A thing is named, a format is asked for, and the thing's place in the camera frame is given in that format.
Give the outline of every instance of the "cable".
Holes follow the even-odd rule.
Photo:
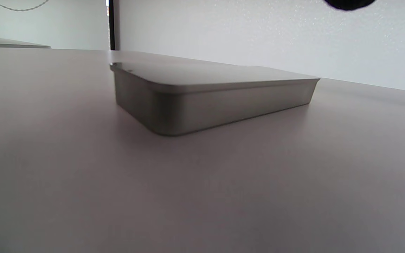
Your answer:
[[[29,11],[29,10],[33,10],[33,9],[36,9],[36,8],[40,8],[41,6],[45,5],[48,1],[49,1],[49,0],[45,0],[45,2],[40,3],[40,4],[37,5],[37,6],[32,7],[32,8],[27,8],[27,9],[14,9],[14,8],[10,8],[10,7],[7,7],[7,6],[2,5],[2,4],[0,4],[0,6],[1,6],[2,8],[6,8],[6,9],[8,9],[8,10],[13,10],[13,11]]]

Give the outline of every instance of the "rectangular tin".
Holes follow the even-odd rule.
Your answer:
[[[310,103],[318,77],[268,67],[111,64],[117,103],[146,128],[179,136]]]

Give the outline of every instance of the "silver tin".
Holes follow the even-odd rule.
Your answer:
[[[318,77],[218,63],[111,64],[119,106],[156,134],[179,136],[310,103]]]

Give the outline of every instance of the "black object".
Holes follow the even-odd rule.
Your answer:
[[[334,8],[342,10],[356,10],[371,5],[374,0],[325,0]]]
[[[115,20],[114,20],[114,0],[109,0],[109,34],[110,34],[110,50],[115,48]]]

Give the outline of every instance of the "metal tin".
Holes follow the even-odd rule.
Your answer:
[[[179,136],[310,103],[318,77],[268,67],[113,63],[119,106],[156,134]]]

